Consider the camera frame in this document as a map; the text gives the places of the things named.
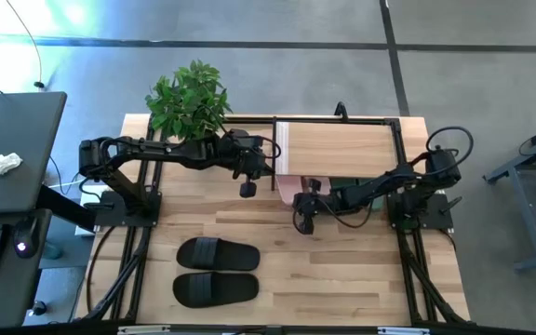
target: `slide sandal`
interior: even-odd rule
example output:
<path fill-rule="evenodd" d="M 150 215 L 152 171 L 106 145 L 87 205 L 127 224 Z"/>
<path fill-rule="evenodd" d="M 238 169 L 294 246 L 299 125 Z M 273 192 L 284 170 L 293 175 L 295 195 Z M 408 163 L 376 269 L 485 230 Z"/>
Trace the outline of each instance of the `slide sandal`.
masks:
<path fill-rule="evenodd" d="M 260 251 L 215 237 L 195 237 L 179 247 L 177 262 L 190 269 L 251 271 L 260 263 Z"/>
<path fill-rule="evenodd" d="M 185 274 L 173 281 L 175 298 L 189 308 L 250 301 L 259 290 L 258 279 L 249 274 Z"/>

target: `wooden table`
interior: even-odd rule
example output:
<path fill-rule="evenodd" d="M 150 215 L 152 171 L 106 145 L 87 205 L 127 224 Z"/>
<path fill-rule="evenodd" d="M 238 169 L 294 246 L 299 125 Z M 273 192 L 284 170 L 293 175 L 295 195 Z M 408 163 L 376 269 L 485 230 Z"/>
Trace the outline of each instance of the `wooden table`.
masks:
<path fill-rule="evenodd" d="M 145 136 L 148 117 L 127 114 L 122 135 Z M 411 159 L 424 150 L 425 123 L 420 117 L 404 117 L 401 125 Z M 239 127 L 272 137 L 271 125 Z M 122 171 L 136 180 L 139 166 L 139 162 L 130 162 L 122 166 Z M 153 166 L 150 165 L 149 178 Z M 383 211 L 374 212 L 368 223 L 356 230 L 337 224 L 331 217 L 317 216 L 315 233 L 301 235 L 292 226 L 291 208 L 282 203 L 278 191 L 270 191 L 270 178 L 257 181 L 258 192 L 250 199 L 239 197 L 243 177 L 239 179 L 234 181 L 232 172 L 219 167 L 195 171 L 177 164 L 163 166 L 163 206 L 148 252 L 138 323 L 409 324 L 396 235 L 388 227 Z M 349 220 L 358 223 L 360 218 Z M 92 277 L 93 303 L 117 276 L 126 231 L 115 229 L 100 251 Z M 422 233 L 433 282 L 455 311 L 468 319 L 458 264 L 448 238 L 437 231 Z M 260 280 L 256 299 L 205 309 L 189 309 L 176 301 L 173 279 L 196 272 L 177 264 L 177 249 L 187 239 L 202 235 L 247 243 L 261 251 L 260 266 L 253 272 Z M 98 234 L 95 247 L 100 238 Z M 130 291 L 131 282 L 124 295 L 123 313 Z M 417 285 L 416 291 L 420 311 L 425 315 L 421 286 Z M 82 289 L 76 316 L 87 313 L 85 292 Z"/>

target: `gray floor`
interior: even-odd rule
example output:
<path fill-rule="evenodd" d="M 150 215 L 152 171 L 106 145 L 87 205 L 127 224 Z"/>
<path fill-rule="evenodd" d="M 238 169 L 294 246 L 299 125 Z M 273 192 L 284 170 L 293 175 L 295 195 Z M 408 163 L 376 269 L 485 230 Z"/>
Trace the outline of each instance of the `gray floor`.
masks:
<path fill-rule="evenodd" d="M 142 40 L 385 43 L 377 0 L 13 1 L 42 36 Z M 397 43 L 536 45 L 536 0 L 388 0 Z M 0 4 L 0 34 L 24 34 Z M 243 48 L 40 47 L 43 81 L 69 99 L 53 157 L 62 176 L 76 171 L 77 144 L 118 135 L 125 113 L 161 74 L 191 59 L 221 70 L 237 113 L 398 115 L 387 51 Z M 507 181 L 481 176 L 536 133 L 536 53 L 400 52 L 411 115 L 430 131 L 468 127 L 476 139 L 461 166 L 453 209 L 469 310 L 482 325 L 536 329 L 536 271 L 512 264 L 532 255 Z M 0 88 L 34 90 L 29 45 L 0 44 Z M 464 146 L 458 135 L 440 142 Z M 71 195 L 77 195 L 74 189 Z"/>

